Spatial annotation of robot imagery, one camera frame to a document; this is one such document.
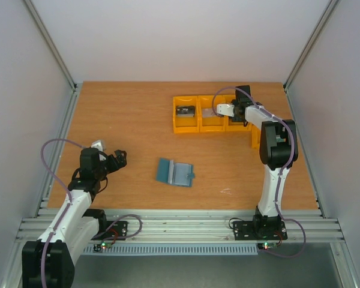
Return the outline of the teal card holder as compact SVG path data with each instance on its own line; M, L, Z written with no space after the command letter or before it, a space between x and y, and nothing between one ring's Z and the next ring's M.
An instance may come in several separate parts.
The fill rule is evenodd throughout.
M174 160L160 158L156 173L156 181L177 186L192 187L195 178L194 166L188 163L177 163Z

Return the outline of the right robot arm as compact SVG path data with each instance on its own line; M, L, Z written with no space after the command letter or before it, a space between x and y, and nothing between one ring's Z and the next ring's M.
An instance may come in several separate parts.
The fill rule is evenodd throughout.
M290 168L298 158L296 124L282 120L255 102L250 87L235 87L233 118L243 124L252 124L260 130L260 160L265 168L265 178L260 201L251 221L236 221L237 238L270 240L287 239L283 232L285 223L281 216L281 200Z

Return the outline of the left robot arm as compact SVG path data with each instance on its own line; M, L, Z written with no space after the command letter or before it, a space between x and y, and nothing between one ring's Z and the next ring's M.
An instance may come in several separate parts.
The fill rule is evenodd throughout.
M23 287L71 287L83 249L93 237L104 238L109 231L104 211L90 206L101 182L126 164L122 150L110 155L94 147L81 151L64 204L38 239L27 241L22 249Z

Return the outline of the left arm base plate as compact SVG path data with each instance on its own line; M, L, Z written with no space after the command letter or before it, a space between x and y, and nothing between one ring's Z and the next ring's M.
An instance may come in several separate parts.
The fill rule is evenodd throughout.
M93 240L104 240L108 238L110 238L111 240L116 239L117 241L124 240L124 237L127 235L127 232L128 232L128 222L118 221L102 235L94 236Z

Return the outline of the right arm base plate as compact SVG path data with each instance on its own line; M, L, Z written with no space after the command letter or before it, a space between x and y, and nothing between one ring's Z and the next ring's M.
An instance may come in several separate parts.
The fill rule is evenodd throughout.
M287 240L284 222L280 225L255 224L253 221L235 220L229 223L236 241L279 241Z

